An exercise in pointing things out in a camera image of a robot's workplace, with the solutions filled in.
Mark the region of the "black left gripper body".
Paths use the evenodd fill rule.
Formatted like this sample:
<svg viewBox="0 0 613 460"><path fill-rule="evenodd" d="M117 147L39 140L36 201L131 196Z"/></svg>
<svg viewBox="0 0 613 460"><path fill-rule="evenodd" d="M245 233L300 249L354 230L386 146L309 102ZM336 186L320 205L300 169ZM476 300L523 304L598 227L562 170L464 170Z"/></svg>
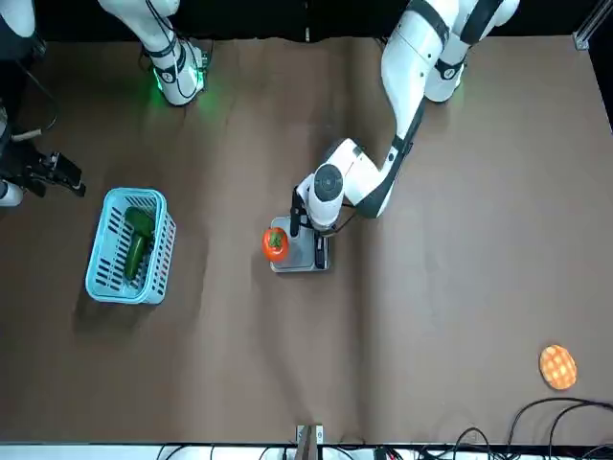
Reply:
<svg viewBox="0 0 613 460"><path fill-rule="evenodd" d="M290 207L290 237L297 238L303 227L307 227L307 211L298 189L294 188Z"/></svg>

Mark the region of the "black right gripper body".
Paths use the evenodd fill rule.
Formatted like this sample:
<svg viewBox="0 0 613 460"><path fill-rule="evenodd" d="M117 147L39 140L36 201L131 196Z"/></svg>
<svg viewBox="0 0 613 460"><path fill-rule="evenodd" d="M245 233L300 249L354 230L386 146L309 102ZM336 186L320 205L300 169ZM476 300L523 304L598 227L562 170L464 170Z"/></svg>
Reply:
<svg viewBox="0 0 613 460"><path fill-rule="evenodd" d="M43 154L36 149L26 152L8 150L7 180L23 191L45 196L51 163L51 154Z"/></svg>

